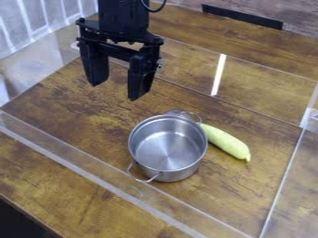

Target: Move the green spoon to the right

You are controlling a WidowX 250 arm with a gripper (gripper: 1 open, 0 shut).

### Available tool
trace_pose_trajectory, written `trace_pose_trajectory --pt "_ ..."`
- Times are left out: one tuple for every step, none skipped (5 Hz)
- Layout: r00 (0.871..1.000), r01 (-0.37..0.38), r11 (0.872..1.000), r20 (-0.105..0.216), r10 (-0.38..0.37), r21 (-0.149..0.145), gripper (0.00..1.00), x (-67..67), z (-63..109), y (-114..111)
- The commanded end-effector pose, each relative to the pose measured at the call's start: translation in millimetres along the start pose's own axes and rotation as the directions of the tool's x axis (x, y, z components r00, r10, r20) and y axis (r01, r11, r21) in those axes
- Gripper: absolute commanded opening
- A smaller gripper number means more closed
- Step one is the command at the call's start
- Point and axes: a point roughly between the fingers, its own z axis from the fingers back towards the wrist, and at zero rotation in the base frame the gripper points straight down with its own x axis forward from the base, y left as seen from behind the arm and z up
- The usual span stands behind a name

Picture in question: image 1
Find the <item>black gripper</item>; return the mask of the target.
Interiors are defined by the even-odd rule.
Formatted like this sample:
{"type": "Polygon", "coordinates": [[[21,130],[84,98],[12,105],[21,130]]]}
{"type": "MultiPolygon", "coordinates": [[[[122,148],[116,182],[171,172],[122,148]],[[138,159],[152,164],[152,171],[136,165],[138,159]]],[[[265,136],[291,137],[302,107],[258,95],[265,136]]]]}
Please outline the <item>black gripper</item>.
{"type": "Polygon", "coordinates": [[[80,18],[76,24],[80,59],[91,86],[100,85],[108,79],[108,57],[130,61],[128,98],[138,100],[150,92],[163,38],[147,30],[132,33],[107,32],[100,29],[99,20],[80,18]]]}

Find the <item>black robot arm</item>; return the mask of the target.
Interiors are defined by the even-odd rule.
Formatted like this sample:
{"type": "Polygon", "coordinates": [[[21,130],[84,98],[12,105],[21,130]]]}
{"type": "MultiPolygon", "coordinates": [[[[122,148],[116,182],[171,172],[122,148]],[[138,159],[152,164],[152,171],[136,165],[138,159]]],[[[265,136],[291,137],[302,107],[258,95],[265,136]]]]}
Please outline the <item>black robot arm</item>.
{"type": "Polygon", "coordinates": [[[79,18],[78,46],[87,80],[100,85],[110,77],[110,58],[130,63],[128,99],[148,92],[160,65],[164,40],[148,32],[150,13],[160,11],[167,1],[150,8],[150,0],[98,0],[98,20],[79,18]]]}

